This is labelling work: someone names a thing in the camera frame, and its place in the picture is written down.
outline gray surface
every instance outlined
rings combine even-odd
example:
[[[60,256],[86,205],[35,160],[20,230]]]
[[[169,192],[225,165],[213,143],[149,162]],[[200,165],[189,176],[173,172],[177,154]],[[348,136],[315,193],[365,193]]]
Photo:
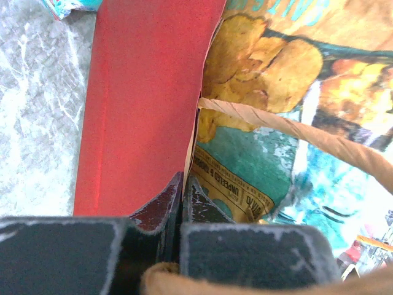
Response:
[[[72,214],[94,25],[0,0],[0,216]]]

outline brown label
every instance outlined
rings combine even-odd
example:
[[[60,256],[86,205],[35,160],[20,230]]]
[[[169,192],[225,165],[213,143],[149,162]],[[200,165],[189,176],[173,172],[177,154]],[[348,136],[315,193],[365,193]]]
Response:
[[[213,201],[224,202],[236,222],[255,222],[274,206],[272,199],[237,177],[199,146],[195,147],[192,173]]]
[[[269,29],[333,45],[393,50],[391,0],[228,0],[224,18],[239,13],[269,20]]]

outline marble countertop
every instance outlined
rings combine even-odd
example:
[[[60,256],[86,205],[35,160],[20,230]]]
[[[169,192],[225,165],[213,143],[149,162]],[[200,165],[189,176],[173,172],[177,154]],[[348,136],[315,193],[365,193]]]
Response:
[[[0,217],[72,214],[95,17],[0,0]]]

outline red side panel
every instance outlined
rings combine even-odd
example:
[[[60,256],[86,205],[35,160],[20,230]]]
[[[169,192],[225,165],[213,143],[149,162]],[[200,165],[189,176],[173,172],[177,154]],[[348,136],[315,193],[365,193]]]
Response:
[[[225,0],[105,0],[96,22],[75,215],[128,215],[183,171]]]

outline printed food image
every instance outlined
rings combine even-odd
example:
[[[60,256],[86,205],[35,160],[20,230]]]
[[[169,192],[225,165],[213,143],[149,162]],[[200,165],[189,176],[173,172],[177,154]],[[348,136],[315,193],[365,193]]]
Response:
[[[392,68],[384,63],[337,60],[323,81],[319,108],[327,114],[385,133],[393,124]]]
[[[322,68],[317,47],[296,39],[263,37],[267,24],[243,14],[222,23],[206,59],[202,96],[281,113],[293,110]],[[202,110],[198,141],[226,126],[245,132],[255,126],[217,111]]]

